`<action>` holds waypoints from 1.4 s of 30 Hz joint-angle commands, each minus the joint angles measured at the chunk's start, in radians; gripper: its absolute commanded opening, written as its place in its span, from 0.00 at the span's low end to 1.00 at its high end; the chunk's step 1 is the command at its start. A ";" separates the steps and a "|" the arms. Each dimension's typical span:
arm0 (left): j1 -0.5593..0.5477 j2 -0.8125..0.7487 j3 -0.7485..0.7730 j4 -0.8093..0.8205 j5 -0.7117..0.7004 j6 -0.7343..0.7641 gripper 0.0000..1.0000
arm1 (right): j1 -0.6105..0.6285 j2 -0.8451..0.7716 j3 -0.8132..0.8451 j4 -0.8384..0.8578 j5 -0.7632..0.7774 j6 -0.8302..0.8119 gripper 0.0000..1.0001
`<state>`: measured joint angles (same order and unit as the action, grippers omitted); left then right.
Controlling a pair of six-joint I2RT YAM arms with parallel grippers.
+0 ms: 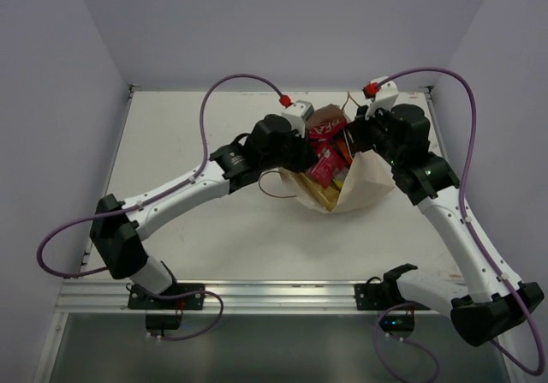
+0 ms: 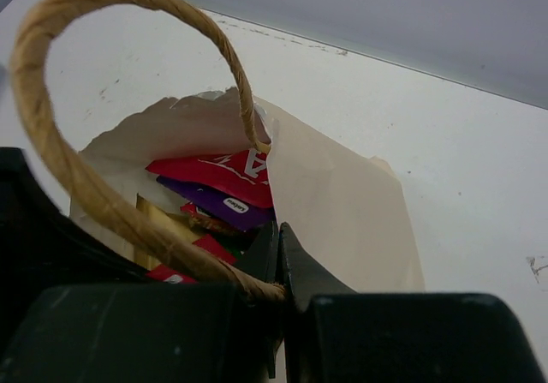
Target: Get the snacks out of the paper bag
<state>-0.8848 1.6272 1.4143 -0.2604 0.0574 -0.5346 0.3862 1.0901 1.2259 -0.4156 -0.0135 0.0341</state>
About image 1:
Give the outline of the small red mints packet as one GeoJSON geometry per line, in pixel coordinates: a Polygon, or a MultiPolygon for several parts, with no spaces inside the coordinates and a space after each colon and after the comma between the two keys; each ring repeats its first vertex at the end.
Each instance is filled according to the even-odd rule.
{"type": "Polygon", "coordinates": [[[318,162],[310,168],[309,174],[313,180],[327,188],[336,171],[342,169],[345,162],[329,143],[318,146],[317,155],[318,162]]]}

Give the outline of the tan kraft chips bag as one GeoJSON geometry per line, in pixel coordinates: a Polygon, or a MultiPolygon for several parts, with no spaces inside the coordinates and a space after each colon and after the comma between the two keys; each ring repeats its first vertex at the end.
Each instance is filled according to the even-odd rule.
{"type": "Polygon", "coordinates": [[[320,183],[303,173],[296,175],[296,181],[326,211],[332,212],[337,206],[340,190],[336,186],[329,184],[324,188],[320,183]]]}

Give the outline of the beige paper bag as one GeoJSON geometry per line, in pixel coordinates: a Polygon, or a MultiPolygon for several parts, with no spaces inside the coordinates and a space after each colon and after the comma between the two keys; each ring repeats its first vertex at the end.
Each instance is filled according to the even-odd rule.
{"type": "MultiPolygon", "coordinates": [[[[342,116],[346,117],[348,125],[350,123],[350,118],[345,111],[344,105],[339,106],[329,104],[319,109],[315,109],[315,112],[307,121],[306,136],[308,137],[307,133],[311,127],[342,116]]],[[[352,155],[353,162],[350,167],[347,167],[345,163],[345,166],[336,171],[331,180],[331,184],[340,190],[337,206],[332,212],[326,211],[298,184],[296,181],[296,175],[299,173],[278,168],[267,171],[263,175],[279,175],[282,184],[288,190],[288,193],[282,198],[284,200],[294,199],[304,207],[316,212],[333,214],[366,209],[377,205],[395,188],[395,184],[392,182],[389,172],[386,170],[377,154],[373,152],[353,153],[350,150],[348,137],[343,129],[328,141],[311,140],[316,154],[318,146],[324,143],[329,143],[341,156],[335,145],[335,140],[337,138],[343,138],[346,141],[348,149],[352,155]]]]}

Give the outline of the orange Fox's candy bag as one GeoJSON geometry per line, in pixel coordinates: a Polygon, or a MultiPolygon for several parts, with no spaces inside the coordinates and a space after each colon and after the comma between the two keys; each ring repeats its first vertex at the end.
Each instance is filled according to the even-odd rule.
{"type": "Polygon", "coordinates": [[[347,167],[350,167],[353,162],[353,158],[348,149],[348,145],[346,141],[343,138],[337,138],[335,140],[335,145],[337,147],[338,152],[341,154],[342,158],[344,159],[347,167]]]}

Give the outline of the large red snack bag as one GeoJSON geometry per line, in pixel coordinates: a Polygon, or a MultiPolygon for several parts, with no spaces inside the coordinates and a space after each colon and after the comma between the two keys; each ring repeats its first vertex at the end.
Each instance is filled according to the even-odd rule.
{"type": "Polygon", "coordinates": [[[311,127],[307,133],[308,138],[314,141],[330,140],[347,125],[345,116],[331,119],[311,127]]]}

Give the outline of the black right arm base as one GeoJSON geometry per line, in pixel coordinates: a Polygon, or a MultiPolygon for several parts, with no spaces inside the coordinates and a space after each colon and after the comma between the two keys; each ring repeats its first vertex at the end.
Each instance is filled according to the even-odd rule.
{"type": "MultiPolygon", "coordinates": [[[[382,277],[371,277],[365,283],[354,285],[355,306],[359,311],[384,312],[405,300],[396,287],[396,281],[406,272],[416,270],[417,266],[404,264],[386,272],[382,277]]],[[[415,326],[412,308],[405,314],[387,314],[380,321],[380,328],[392,334],[409,335],[415,326]]]]}

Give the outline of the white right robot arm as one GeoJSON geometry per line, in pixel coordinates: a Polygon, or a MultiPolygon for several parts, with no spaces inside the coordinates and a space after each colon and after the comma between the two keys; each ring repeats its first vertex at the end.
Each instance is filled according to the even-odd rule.
{"type": "Polygon", "coordinates": [[[406,302],[433,309],[451,319],[458,334],[480,346],[519,326],[545,295],[535,282],[524,282],[505,263],[474,215],[459,201],[460,182],[449,163],[430,149],[430,122],[417,105],[358,108],[345,131],[358,153],[373,150],[391,168],[396,186],[431,223],[457,264],[464,283],[434,278],[416,265],[398,266],[378,284],[358,284],[358,295],[381,308],[406,302]]]}

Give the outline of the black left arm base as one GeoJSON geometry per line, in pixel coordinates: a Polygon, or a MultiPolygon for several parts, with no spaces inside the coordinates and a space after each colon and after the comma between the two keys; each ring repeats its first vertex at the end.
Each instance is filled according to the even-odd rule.
{"type": "Polygon", "coordinates": [[[177,283],[171,285],[163,296],[174,296],[190,292],[189,297],[179,300],[161,300],[147,295],[135,284],[127,285],[129,291],[128,308],[132,310],[167,311],[167,314],[147,314],[145,327],[151,334],[165,335],[166,332],[177,330],[182,324],[182,315],[185,310],[199,311],[203,307],[205,295],[204,284],[177,283]]]}

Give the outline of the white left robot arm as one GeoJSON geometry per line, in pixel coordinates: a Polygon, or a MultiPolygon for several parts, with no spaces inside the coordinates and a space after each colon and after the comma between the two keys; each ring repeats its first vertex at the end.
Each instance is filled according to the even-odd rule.
{"type": "Polygon", "coordinates": [[[282,167],[295,172],[317,160],[302,115],[268,115],[253,130],[209,154],[205,162],[162,186],[124,200],[109,194],[97,204],[90,238],[114,279],[130,279],[159,308],[176,302],[178,288],[168,267],[143,242],[171,220],[208,201],[255,184],[282,167]]]}

